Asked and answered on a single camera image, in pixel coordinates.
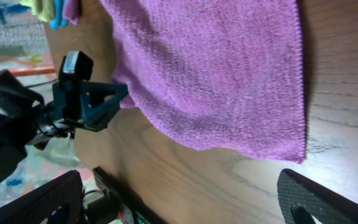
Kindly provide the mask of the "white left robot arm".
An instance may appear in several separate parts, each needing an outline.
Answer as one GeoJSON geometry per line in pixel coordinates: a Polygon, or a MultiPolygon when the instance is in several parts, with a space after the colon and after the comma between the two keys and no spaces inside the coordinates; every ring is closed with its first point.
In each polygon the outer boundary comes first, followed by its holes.
{"type": "Polygon", "coordinates": [[[98,132],[120,109],[125,84],[96,83],[90,73],[61,73],[52,85],[53,101],[0,71],[0,183],[26,158],[25,146],[45,149],[52,138],[73,136],[77,129],[98,132]]]}

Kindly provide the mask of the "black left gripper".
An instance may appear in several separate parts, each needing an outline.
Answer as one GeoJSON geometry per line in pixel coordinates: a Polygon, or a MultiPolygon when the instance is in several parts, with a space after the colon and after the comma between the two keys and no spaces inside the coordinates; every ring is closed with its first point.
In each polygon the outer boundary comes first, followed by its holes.
{"type": "Polygon", "coordinates": [[[80,127],[88,131],[106,129],[128,95],[125,84],[66,80],[52,85],[53,101],[38,115],[36,137],[68,137],[80,127]]]}

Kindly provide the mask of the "purple microfiber cloth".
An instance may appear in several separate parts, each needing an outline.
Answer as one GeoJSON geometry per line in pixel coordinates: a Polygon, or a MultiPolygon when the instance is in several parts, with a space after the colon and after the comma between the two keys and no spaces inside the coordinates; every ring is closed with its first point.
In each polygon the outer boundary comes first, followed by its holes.
{"type": "Polygon", "coordinates": [[[162,133],[196,149],[301,163],[306,121],[295,0],[103,1],[112,75],[162,133]]]}

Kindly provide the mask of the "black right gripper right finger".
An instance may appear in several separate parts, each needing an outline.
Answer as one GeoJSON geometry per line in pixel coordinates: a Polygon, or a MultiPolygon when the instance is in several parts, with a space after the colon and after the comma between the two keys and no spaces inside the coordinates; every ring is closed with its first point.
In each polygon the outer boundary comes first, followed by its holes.
{"type": "Polygon", "coordinates": [[[279,206],[286,224],[358,224],[358,204],[291,169],[277,181],[279,206]]]}

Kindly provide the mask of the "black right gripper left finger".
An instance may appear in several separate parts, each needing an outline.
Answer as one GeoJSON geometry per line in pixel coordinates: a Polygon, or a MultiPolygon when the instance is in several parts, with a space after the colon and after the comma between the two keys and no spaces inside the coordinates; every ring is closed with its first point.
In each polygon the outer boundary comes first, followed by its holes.
{"type": "Polygon", "coordinates": [[[57,177],[0,208],[0,223],[76,223],[83,205],[83,184],[76,170],[57,177]]]}

